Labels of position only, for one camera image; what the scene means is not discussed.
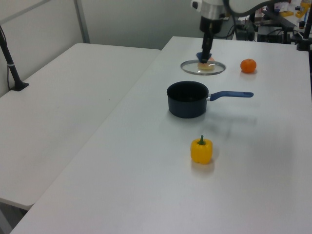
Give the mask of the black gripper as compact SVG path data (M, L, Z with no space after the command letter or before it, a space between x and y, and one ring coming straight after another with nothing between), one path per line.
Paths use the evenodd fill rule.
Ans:
M201 17L200 19L200 30L204 32L202 52L201 52L201 60L203 59L203 63L207 63L211 57L211 49L213 44L214 35L221 31L223 23L223 18L221 19L207 19L205 17Z

